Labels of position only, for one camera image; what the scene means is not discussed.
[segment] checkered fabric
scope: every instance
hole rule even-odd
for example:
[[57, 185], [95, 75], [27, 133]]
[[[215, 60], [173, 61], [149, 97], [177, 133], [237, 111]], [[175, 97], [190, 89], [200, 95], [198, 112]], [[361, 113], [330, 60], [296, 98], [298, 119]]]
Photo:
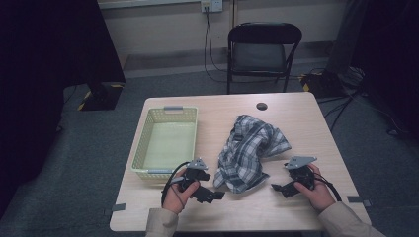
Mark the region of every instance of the checkered fabric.
[[213, 185], [223, 184], [235, 194], [250, 190], [269, 178], [262, 172], [260, 158], [291, 149], [281, 131], [251, 116], [239, 116], [218, 156]]

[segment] person's right hand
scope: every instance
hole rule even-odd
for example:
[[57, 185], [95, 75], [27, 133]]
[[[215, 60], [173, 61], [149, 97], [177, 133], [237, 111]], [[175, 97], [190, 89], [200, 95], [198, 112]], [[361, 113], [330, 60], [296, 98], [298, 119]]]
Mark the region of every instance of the person's right hand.
[[[175, 177], [181, 177], [186, 169], [181, 170]], [[185, 208], [186, 202], [192, 197], [192, 194], [200, 187], [200, 182], [194, 181], [183, 192], [179, 189], [179, 184], [171, 185], [167, 191], [166, 199], [163, 201], [162, 208], [168, 209], [175, 214], [179, 214]]]
[[[316, 176], [316, 174], [321, 175], [320, 170], [317, 166], [313, 164], [308, 164], [307, 166], [314, 172], [314, 177]], [[311, 205], [316, 210], [323, 211], [336, 202], [333, 196], [330, 195], [330, 192], [327, 189], [326, 184], [324, 184], [321, 181], [314, 180], [314, 190], [312, 191], [299, 182], [295, 182], [293, 185], [298, 191], [300, 191], [310, 200]]]

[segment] wooden tabletop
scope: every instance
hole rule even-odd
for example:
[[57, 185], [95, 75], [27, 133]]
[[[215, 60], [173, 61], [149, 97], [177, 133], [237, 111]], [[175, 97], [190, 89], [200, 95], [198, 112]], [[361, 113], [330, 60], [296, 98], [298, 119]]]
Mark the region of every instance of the wooden tabletop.
[[[260, 111], [258, 103], [268, 109]], [[132, 149], [126, 164], [116, 204], [126, 209], [115, 211], [111, 219], [114, 231], [145, 231], [148, 210], [160, 207], [164, 182], [143, 181], [130, 169], [142, 126], [149, 108], [192, 106], [199, 108], [195, 157], [202, 157], [211, 174], [203, 187], [215, 191], [212, 179], [218, 155], [233, 129], [236, 118], [249, 115], [281, 130], [291, 150], [273, 159], [263, 159], [263, 172], [271, 177], [261, 186], [244, 194], [226, 194], [212, 204], [190, 199], [179, 218], [178, 231], [291, 231], [321, 230], [317, 214], [301, 194], [284, 198], [271, 184], [285, 185], [292, 179], [284, 168], [293, 155], [315, 156], [313, 164], [366, 223], [371, 223], [361, 203], [348, 203], [347, 197], [358, 193], [342, 160], [323, 115], [310, 93], [222, 95], [199, 97], [151, 98], [143, 107]]]

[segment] sleeve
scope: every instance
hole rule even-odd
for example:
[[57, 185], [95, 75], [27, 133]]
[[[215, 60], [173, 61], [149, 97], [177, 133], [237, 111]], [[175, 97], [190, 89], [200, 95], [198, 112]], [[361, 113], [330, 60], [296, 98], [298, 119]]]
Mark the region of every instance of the sleeve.
[[163, 208], [150, 208], [148, 212], [146, 237], [171, 237], [178, 226], [179, 216]]
[[369, 224], [362, 222], [357, 214], [343, 202], [336, 202], [318, 216], [330, 236], [384, 236]]

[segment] black curtain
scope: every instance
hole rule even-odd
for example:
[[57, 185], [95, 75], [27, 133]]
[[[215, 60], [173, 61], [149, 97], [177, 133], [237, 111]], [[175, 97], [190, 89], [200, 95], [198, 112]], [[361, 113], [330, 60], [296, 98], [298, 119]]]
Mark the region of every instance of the black curtain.
[[353, 65], [399, 132], [419, 137], [419, 1], [371, 0]]
[[0, 216], [38, 175], [56, 135], [63, 89], [125, 82], [95, 0], [0, 3]]

